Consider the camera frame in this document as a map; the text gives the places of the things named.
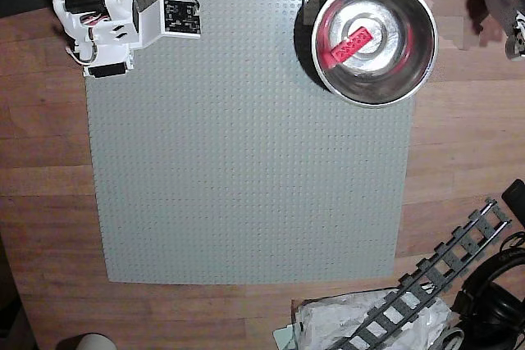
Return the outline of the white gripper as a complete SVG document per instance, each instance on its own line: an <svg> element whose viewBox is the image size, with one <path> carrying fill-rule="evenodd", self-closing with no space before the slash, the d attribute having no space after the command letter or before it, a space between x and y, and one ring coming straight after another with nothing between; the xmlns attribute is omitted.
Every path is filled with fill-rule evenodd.
<svg viewBox="0 0 525 350"><path fill-rule="evenodd" d="M140 42L136 0L116 1L104 13L69 12L67 22L67 33L74 39L70 55L85 77L113 77L133 69Z"/></svg>

